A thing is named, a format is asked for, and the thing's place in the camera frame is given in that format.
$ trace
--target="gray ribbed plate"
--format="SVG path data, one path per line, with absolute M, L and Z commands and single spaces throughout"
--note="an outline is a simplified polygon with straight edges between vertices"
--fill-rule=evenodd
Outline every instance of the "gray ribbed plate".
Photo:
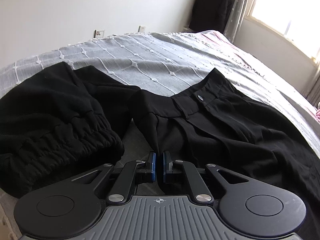
M 197 206 L 186 196 L 133 196 L 111 206 L 102 219 L 70 240 L 249 240 L 229 228 L 211 207 Z M 292 235 L 285 240 L 301 240 Z M 23 236 L 20 240 L 31 240 Z

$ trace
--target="electrical outlet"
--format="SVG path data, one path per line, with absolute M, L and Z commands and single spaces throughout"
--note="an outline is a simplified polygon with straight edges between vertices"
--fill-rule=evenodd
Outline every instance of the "electrical outlet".
M 138 33 L 144 33 L 145 31 L 146 31 L 146 27 L 140 25 L 138 28 Z
M 104 30 L 96 30 L 95 34 L 94 34 L 95 38 L 103 38 L 104 37 Z

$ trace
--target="metal screw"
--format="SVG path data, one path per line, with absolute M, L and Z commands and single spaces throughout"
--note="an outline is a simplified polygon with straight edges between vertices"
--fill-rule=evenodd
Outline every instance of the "metal screw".
M 120 194 L 113 194 L 108 197 L 108 200 L 111 202 L 120 202 L 124 200 L 124 196 Z
M 200 202 L 209 202 L 212 200 L 212 198 L 207 194 L 200 194 L 196 196 L 196 200 Z

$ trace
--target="bright window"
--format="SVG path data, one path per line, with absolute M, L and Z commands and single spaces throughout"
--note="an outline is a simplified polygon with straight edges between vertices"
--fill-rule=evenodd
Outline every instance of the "bright window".
M 255 0 L 251 17 L 320 60 L 320 0 Z

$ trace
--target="crosshair marking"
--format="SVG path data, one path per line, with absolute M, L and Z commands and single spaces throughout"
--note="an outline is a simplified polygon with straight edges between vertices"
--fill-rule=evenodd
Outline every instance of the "crosshair marking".
M 165 201 L 164 199 L 162 199 L 162 198 L 157 198 L 156 200 L 154 200 L 154 201 L 156 201 L 157 203 L 162 203 L 163 201 Z

